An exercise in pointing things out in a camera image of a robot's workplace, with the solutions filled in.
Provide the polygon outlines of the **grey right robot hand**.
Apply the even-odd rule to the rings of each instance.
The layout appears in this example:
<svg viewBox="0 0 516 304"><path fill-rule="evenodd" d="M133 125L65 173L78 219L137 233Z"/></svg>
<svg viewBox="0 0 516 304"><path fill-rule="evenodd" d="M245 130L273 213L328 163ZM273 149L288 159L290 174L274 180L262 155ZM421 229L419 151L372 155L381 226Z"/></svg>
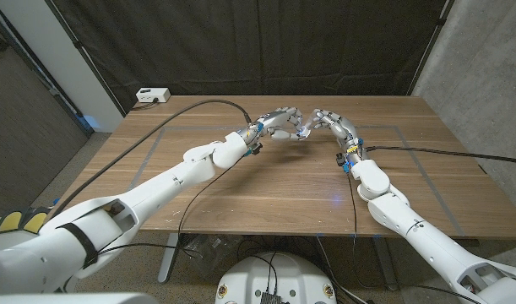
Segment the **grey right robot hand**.
<svg viewBox="0 0 516 304"><path fill-rule="evenodd" d="M322 109L315 109L305 123L307 129L328 128L336 137L342 149L341 154L350 165L363 160L362 139L358 136L355 126L345 117Z"/></svg>

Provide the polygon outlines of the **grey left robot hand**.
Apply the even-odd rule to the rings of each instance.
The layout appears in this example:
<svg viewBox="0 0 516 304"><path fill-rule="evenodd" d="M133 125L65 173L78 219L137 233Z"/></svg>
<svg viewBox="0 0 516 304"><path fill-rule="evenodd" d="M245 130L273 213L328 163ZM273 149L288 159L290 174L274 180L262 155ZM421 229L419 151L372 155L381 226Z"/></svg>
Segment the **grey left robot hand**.
<svg viewBox="0 0 516 304"><path fill-rule="evenodd" d="M302 123L302 114L296 107L277 108L237 131L247 146L256 144L267 135L275 141L304 140L310 132Z"/></svg>

